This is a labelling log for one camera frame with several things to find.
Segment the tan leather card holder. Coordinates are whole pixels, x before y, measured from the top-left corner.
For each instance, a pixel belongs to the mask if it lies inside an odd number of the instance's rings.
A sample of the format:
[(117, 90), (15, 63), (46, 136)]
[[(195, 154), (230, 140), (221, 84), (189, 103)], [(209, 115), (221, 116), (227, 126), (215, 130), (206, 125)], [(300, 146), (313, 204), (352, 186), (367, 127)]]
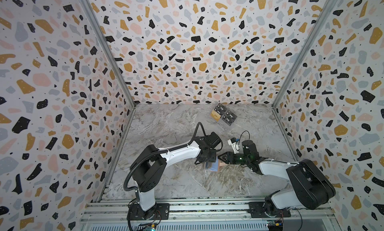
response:
[(207, 162), (205, 163), (205, 170), (211, 171), (211, 172), (218, 172), (221, 167), (226, 166), (224, 162), (216, 158), (216, 161), (214, 163)]

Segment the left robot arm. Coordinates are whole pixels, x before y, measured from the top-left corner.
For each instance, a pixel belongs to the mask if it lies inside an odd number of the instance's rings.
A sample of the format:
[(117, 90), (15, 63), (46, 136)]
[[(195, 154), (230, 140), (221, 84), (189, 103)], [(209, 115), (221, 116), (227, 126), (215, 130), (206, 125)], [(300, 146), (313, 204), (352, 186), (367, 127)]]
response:
[(223, 147), (223, 141), (212, 132), (170, 148), (147, 146), (130, 167), (123, 188), (135, 191), (138, 211), (148, 219), (156, 210), (155, 187), (166, 168), (188, 159), (195, 159), (195, 164), (214, 163), (217, 158), (217, 146)]

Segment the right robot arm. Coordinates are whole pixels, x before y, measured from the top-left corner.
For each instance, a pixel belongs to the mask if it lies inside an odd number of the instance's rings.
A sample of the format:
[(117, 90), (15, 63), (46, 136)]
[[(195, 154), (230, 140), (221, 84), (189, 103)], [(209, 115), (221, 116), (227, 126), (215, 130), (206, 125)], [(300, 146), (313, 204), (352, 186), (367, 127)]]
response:
[(218, 159), (227, 165), (246, 166), (258, 175), (275, 176), (288, 180), (292, 188), (276, 191), (265, 197), (265, 202), (256, 210), (268, 217), (276, 217), (289, 208), (315, 210), (336, 195), (334, 186), (316, 167), (313, 161), (304, 159), (290, 163), (259, 155), (256, 144), (243, 141), (242, 153), (226, 152)]

